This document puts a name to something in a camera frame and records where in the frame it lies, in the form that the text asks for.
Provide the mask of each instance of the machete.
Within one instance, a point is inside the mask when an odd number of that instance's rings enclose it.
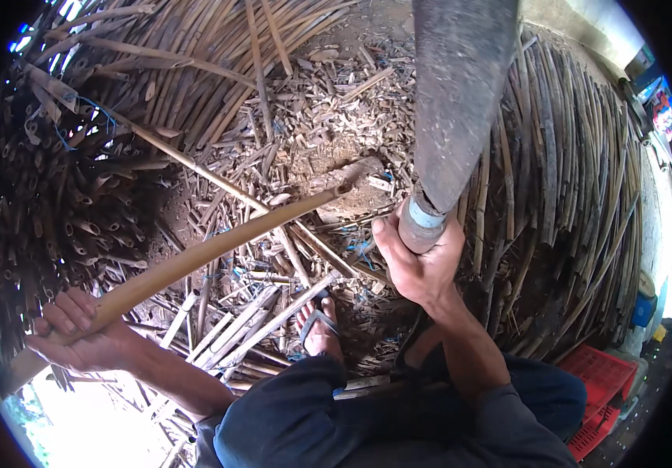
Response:
[[[419,181],[399,224],[413,252],[440,238],[489,138],[517,14],[517,0],[414,1]]]

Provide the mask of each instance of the hand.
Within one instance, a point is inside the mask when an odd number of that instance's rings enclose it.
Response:
[[[50,364],[79,373],[124,369],[126,357],[143,339],[122,319],[68,346],[45,339],[53,328],[63,335],[73,335],[76,330],[88,332],[91,319],[96,316],[95,306],[94,296],[75,287],[59,293],[55,303],[45,304],[42,317],[34,320],[35,334],[24,339],[27,347]]]
[[[387,219],[372,221],[372,235],[387,262],[390,278],[398,292],[426,309],[443,295],[453,292],[453,277],[461,258],[465,236],[455,216],[433,248],[421,255],[409,250],[398,235],[401,203]]]

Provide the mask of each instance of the fingernail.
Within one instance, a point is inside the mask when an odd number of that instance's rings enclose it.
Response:
[[[89,327],[91,327],[92,325],[92,322],[86,317],[81,317],[78,323],[80,325],[80,329],[83,330],[84,332],[88,332]]]
[[[69,321],[67,318],[66,318],[66,329],[68,329],[68,334],[69,335],[73,335],[76,332],[75,323]]]
[[[375,218],[372,220],[372,232],[380,234],[385,227],[385,221],[382,218]]]

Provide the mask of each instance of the plastic crate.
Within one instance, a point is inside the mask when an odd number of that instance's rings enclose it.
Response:
[[[574,435],[572,440],[567,443],[567,448],[573,454],[575,461],[580,462],[609,435],[612,427],[617,424],[619,413],[618,408],[606,405],[596,414],[595,418],[592,418]]]
[[[558,367],[585,383],[588,393],[582,419],[585,426],[617,392],[621,390],[622,398],[627,398],[632,380],[635,379],[638,363],[624,362],[581,344],[560,361]]]

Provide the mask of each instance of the pile of bamboo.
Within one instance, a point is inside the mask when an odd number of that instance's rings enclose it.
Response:
[[[64,287],[146,268],[170,171],[155,147],[208,158],[254,90],[271,141],[265,75],[282,61],[291,76],[288,54],[356,2],[91,0],[71,21],[65,3],[45,3],[0,78],[0,365]]]
[[[543,359],[597,330],[623,339],[640,274],[641,151],[611,87],[569,51],[518,41],[490,143],[459,203],[459,220],[471,220],[462,272],[501,348]]]

